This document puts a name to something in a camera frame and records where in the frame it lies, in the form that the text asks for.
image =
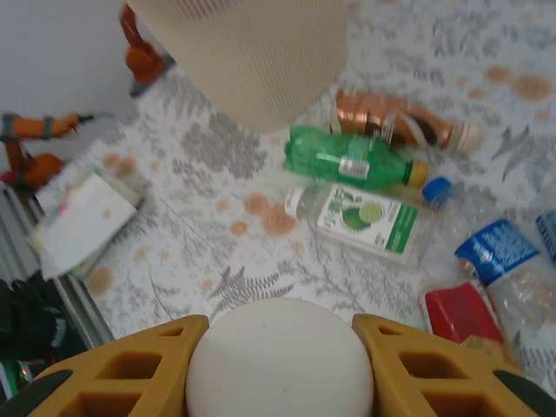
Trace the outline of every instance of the blue bottle cap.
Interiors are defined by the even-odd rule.
[[[429,204],[440,207],[453,195],[453,184],[445,176],[439,176],[429,181],[421,193]]]

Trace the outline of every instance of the floral tablecloth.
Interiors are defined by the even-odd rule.
[[[353,1],[347,19],[348,65],[296,122],[326,124],[340,85],[481,122],[486,134],[475,154],[415,157],[499,204],[527,230],[529,202],[554,178],[556,3]],[[433,236],[421,270],[407,272],[322,242],[284,213],[288,188],[308,181],[282,169],[287,139],[288,128],[258,135],[238,126],[175,68],[40,193],[48,208],[90,163],[145,193],[140,214],[87,281],[116,338],[185,314],[214,321],[277,296],[313,301],[346,320],[366,312],[423,326],[418,293],[455,277],[453,256]],[[554,393],[553,334],[516,348]]]

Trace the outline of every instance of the beige cylinder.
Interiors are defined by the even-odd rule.
[[[292,122],[347,60],[343,0],[129,0],[197,88],[243,126]]]

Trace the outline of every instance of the white sphere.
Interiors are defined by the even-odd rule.
[[[369,417],[373,372],[337,315],[290,298],[224,315],[189,363],[189,417]]]

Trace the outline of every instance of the orange bottle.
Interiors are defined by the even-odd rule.
[[[379,136],[395,148],[430,146],[464,153],[476,150],[482,137],[478,124],[443,119],[401,98],[372,92],[350,96],[342,89],[336,96],[332,130],[334,133],[340,130],[344,134]]]

